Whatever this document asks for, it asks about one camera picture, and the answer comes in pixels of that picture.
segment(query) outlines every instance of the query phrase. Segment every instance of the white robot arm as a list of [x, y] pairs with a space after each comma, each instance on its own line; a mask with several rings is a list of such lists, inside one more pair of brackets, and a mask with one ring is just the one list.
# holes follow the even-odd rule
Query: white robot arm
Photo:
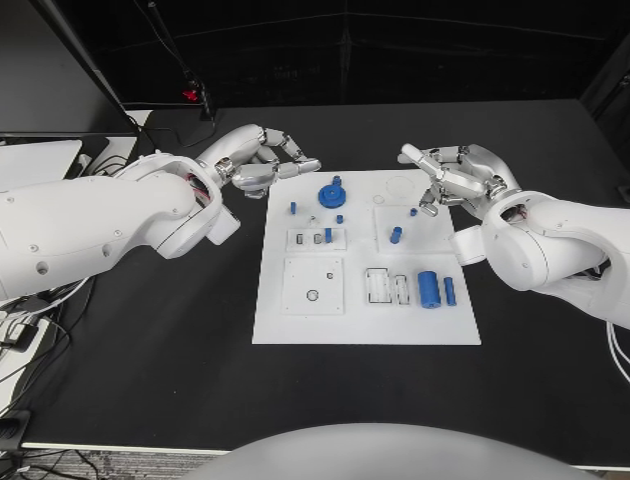
[[[292, 162], [279, 163], [269, 147]], [[260, 198], [279, 178], [318, 170], [282, 132], [246, 125], [189, 160], [140, 157], [115, 177], [83, 177], [0, 193], [0, 300], [109, 270], [136, 246], [177, 258], [202, 237], [238, 228], [220, 187]]]
[[433, 216], [435, 203], [462, 205], [482, 221], [450, 239], [461, 265], [486, 259], [511, 288], [559, 297], [630, 329], [630, 210], [523, 192], [502, 160], [476, 145], [420, 151], [406, 144], [399, 162], [432, 179], [420, 210]]

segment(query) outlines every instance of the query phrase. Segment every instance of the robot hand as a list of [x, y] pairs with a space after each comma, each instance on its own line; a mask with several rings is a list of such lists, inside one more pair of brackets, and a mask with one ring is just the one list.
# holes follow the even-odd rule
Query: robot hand
[[435, 202], [462, 205], [482, 220], [449, 239], [458, 263], [486, 259], [511, 288], [551, 295], [630, 329], [630, 210], [521, 192], [505, 163], [476, 145], [404, 145], [401, 152], [399, 161], [430, 177], [424, 213], [436, 215]]
[[[279, 164], [269, 146], [293, 162]], [[238, 228], [223, 205], [227, 181], [257, 198], [277, 178], [318, 168], [282, 132], [247, 125], [195, 161], [156, 152], [113, 177], [0, 192], [0, 300], [109, 270], [139, 245], [168, 259], [204, 237], [220, 245]]]

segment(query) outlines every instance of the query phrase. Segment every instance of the black table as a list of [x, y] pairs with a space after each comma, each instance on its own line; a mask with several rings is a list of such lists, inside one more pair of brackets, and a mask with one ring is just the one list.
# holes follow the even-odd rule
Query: black table
[[[403, 168], [404, 142], [476, 143], [554, 197], [618, 206], [630, 180], [573, 100], [228, 109], [214, 138], [246, 123], [288, 132], [324, 171]], [[184, 142], [208, 131], [195, 111], [155, 112], [148, 125]], [[181, 149], [151, 135], [189, 157], [210, 143]], [[204, 241], [169, 261], [138, 248], [99, 276], [74, 345], [29, 395], [25, 442], [230, 450], [315, 425], [393, 422], [630, 467], [630, 387], [603, 322], [512, 291], [486, 263], [465, 268], [481, 346], [251, 345], [266, 201], [223, 193], [241, 227], [220, 247]], [[452, 216], [456, 229], [475, 223]]]

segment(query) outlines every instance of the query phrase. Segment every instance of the floor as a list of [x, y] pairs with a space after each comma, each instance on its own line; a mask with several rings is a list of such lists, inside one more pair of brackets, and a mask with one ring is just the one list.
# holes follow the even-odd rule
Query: floor
[[[83, 463], [73, 450], [68, 450], [63, 455], [57, 450], [37, 451], [37, 453], [27, 453], [27, 455], [40, 455], [42, 453], [51, 455], [25, 460], [24, 465], [55, 468], [58, 472], [67, 475], [96, 480], [91, 467]], [[191, 470], [215, 458], [211, 455], [89, 452], [84, 450], [80, 453], [97, 467], [99, 479], [109, 478], [110, 480], [171, 480], [181, 478]], [[44, 474], [44, 471], [31, 467], [29, 471], [22, 473], [22, 476], [25, 480], [41, 480]], [[47, 477], [51, 480], [57, 478], [53, 474], [47, 475]], [[630, 473], [608, 473], [602, 478], [606, 480], [630, 480]]]

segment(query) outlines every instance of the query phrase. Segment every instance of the white peg board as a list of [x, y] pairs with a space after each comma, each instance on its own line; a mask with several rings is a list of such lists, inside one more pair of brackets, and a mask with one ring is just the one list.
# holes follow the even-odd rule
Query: white peg board
[[[347, 201], [326, 209], [316, 195], [334, 175]], [[426, 188], [429, 177], [420, 170], [315, 172], [270, 187], [251, 343], [479, 345], [468, 287], [448, 243], [449, 210], [439, 207], [433, 218], [420, 212], [410, 216]], [[344, 218], [339, 225], [335, 215]], [[403, 229], [397, 244], [388, 240], [394, 226]], [[326, 227], [342, 248], [325, 243], [318, 250], [309, 243], [300, 250], [292, 248], [295, 231], [321, 232]], [[344, 238], [337, 237], [339, 229]], [[391, 303], [368, 303], [367, 268], [387, 269], [391, 288], [396, 275], [406, 276], [409, 305], [399, 304], [394, 290]], [[424, 270], [439, 277], [436, 309], [419, 304], [417, 273]], [[446, 305], [443, 277], [453, 279], [455, 307]]]

